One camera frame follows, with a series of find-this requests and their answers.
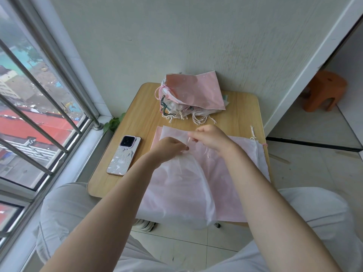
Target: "plastic stool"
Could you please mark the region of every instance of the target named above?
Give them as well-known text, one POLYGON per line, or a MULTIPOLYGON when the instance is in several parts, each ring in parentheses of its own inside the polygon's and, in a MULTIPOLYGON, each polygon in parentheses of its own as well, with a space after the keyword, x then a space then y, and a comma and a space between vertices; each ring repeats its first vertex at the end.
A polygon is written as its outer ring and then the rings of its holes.
POLYGON ((333 98, 326 109, 329 112, 342 98, 347 82, 335 73, 318 71, 307 86, 310 88, 310 97, 304 110, 314 112, 326 99, 333 98))

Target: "smartphone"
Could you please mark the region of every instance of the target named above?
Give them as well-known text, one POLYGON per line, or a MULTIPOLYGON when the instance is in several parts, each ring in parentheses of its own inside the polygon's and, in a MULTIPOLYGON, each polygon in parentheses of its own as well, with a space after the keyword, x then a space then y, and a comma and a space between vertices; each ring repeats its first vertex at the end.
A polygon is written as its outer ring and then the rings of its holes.
POLYGON ((118 146, 111 163, 108 165, 106 173, 111 175, 125 175, 134 158, 141 137, 124 136, 118 146))

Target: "tiled floor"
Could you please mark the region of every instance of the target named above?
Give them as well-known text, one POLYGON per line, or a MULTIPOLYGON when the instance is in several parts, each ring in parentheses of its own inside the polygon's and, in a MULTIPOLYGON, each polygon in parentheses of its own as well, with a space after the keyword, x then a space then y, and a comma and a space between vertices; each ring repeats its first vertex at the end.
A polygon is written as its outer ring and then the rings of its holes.
MULTIPOLYGON (((350 204, 356 231, 363 238, 363 162, 357 153, 270 141, 268 146, 277 188, 315 186, 332 190, 350 204)), ((232 257, 252 240, 248 228, 221 223, 191 230, 157 225, 150 233, 131 235, 157 259, 178 269, 203 270, 232 257)))
POLYGON ((337 106, 327 112, 327 100, 315 112, 305 112, 302 108, 305 101, 298 97, 268 136, 361 148, 337 106))

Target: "wooden table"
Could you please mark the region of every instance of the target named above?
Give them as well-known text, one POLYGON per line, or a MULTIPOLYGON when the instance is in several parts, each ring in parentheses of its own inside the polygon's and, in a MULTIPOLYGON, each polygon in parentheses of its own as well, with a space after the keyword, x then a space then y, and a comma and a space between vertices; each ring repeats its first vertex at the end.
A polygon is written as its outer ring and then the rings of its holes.
MULTIPOLYGON (((165 125, 185 131, 194 130, 198 127, 191 118, 188 120, 173 119, 172 123, 169 123, 169 120, 161 116, 159 101, 154 96, 155 90, 159 86, 159 83, 145 83, 140 87, 88 182, 87 190, 91 196, 104 197, 121 180, 122 177, 107 174, 106 169, 124 135, 141 137, 141 143, 134 156, 134 163, 150 150, 157 126, 165 125)), ((216 125, 227 135, 247 138, 252 137, 251 126, 253 126, 258 141, 262 144, 266 143, 256 95, 233 91, 222 91, 222 94, 228 95, 229 105, 225 111, 211 115, 216 120, 216 125)), ((213 122, 208 119, 206 123, 212 124, 213 122)), ((266 146, 264 146, 264 151, 271 178, 266 146)))

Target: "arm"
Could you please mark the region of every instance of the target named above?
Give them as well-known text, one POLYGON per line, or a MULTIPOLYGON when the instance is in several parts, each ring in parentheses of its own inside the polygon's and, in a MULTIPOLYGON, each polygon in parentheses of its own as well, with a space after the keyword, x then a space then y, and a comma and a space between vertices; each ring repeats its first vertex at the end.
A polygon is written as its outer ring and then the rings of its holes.
POLYGON ((113 271, 152 173, 183 150, 188 150, 185 144, 166 137, 140 157, 66 238, 41 272, 113 271))
POLYGON ((224 158, 257 247, 271 271, 341 271, 310 226, 219 128, 189 132, 224 158))

